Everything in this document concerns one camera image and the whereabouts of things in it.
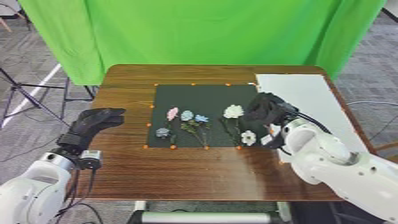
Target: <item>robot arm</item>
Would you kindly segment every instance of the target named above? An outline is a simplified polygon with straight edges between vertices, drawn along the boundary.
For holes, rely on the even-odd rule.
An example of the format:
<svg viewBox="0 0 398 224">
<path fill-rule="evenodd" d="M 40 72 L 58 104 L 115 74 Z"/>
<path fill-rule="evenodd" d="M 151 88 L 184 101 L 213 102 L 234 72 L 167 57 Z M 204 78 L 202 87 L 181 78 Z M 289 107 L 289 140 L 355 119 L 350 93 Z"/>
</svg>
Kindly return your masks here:
<svg viewBox="0 0 398 224">
<path fill-rule="evenodd" d="M 369 153 L 350 153 L 339 139 L 303 119 L 291 123 L 286 147 L 296 175 L 309 184 L 323 182 L 369 214 L 398 223 L 398 164 Z"/>
<path fill-rule="evenodd" d="M 330 131 L 271 94 L 248 106 L 248 119 L 280 126 L 268 148 L 291 153 L 291 168 L 309 184 L 325 183 L 335 195 L 380 219 L 398 223 L 398 164 L 346 149 Z"/>
<path fill-rule="evenodd" d="M 60 148 L 44 153 L 25 173 L 0 186 L 0 223 L 46 224 L 55 217 L 65 197 L 72 169 L 101 167 L 101 153 L 87 147 L 97 132 L 122 124 L 124 109 L 94 109 L 81 112 Z"/>
</svg>

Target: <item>white paper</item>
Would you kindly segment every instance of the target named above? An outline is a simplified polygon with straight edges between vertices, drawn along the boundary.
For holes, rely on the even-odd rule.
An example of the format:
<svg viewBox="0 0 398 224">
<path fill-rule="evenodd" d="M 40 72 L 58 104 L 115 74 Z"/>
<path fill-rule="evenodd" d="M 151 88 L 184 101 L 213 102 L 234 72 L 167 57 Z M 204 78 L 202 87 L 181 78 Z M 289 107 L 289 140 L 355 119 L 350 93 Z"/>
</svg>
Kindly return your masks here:
<svg viewBox="0 0 398 224">
<path fill-rule="evenodd" d="M 353 152 L 367 151 L 321 75 L 257 74 L 261 92 L 271 92 L 325 125 Z M 289 157 L 279 152 L 282 162 Z"/>
</svg>

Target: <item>gray carpet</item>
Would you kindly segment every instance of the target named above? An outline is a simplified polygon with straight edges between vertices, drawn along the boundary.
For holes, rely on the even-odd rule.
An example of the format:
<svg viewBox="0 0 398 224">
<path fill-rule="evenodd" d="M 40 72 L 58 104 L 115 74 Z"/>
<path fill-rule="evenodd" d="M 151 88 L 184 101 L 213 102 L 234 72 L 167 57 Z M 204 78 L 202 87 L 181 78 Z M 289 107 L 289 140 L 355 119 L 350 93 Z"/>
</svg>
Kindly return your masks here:
<svg viewBox="0 0 398 224">
<path fill-rule="evenodd" d="M 9 26 L 14 30 L 7 33 L 0 28 L 0 66 L 9 71 L 12 77 L 21 82 L 39 83 L 49 70 L 56 65 L 51 52 L 46 48 L 40 36 L 35 31 L 28 32 L 21 20 L 9 20 Z M 344 70 L 335 81 L 346 102 L 359 100 L 375 100 L 396 102 L 398 99 L 398 24 L 380 14 L 367 35 L 357 47 L 355 54 L 350 58 Z M 58 71 L 51 85 L 62 86 L 65 74 Z M 0 96 L 7 89 L 7 83 L 0 80 Z M 81 87 L 71 89 L 72 97 L 85 97 Z M 62 91 L 51 90 L 44 104 L 58 113 Z M 67 103 L 67 122 L 72 121 L 90 103 Z M 366 135 L 371 137 L 382 129 L 385 123 L 398 115 L 398 108 L 383 105 L 357 104 L 351 105 L 353 114 L 364 128 Z M 12 119 L 5 129 L 0 131 L 0 184 L 21 174 L 33 160 L 48 149 L 55 147 L 49 142 L 65 127 L 40 110 L 28 110 Z M 398 140 L 398 119 L 389 128 L 373 139 L 373 144 L 383 144 Z M 25 153 L 21 156 L 3 161 L 7 158 Z M 128 220 L 133 202 L 131 201 L 92 201 L 87 203 L 97 208 L 104 223 L 122 224 Z M 188 211 L 239 211 L 259 212 L 275 210 L 273 203 L 213 203 L 213 202 L 152 202 L 149 203 L 151 211 L 172 211 L 174 209 Z M 85 207 L 76 207 L 67 213 L 62 222 L 80 224 L 96 221 L 92 212 Z"/>
</svg>

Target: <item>green screen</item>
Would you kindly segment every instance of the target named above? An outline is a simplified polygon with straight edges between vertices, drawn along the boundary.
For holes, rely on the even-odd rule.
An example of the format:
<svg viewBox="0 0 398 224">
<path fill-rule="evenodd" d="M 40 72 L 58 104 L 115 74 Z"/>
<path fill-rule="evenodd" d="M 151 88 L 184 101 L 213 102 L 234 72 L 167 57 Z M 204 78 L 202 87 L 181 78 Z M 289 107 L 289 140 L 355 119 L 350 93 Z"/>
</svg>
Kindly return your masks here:
<svg viewBox="0 0 398 224">
<path fill-rule="evenodd" d="M 383 5 L 383 0 L 19 2 L 76 85 L 101 84 L 115 64 L 316 65 L 334 79 Z"/>
</svg>

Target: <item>wooden table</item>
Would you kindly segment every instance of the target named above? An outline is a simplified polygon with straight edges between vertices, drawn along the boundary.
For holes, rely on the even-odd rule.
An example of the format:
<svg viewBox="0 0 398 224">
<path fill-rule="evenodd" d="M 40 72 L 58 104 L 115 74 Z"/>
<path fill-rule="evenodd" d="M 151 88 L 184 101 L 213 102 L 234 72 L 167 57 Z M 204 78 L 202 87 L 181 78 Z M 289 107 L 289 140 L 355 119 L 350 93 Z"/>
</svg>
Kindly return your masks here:
<svg viewBox="0 0 398 224">
<path fill-rule="evenodd" d="M 323 74 L 312 66 L 117 65 L 110 68 L 94 108 L 126 108 L 126 123 L 101 132 L 90 149 L 103 151 L 90 198 L 113 200 L 339 200 L 328 187 L 309 185 L 279 164 L 277 152 L 232 147 L 144 149 L 156 84 L 247 84 L 255 73 Z M 357 133 L 373 152 L 350 109 L 325 77 Z"/>
</svg>

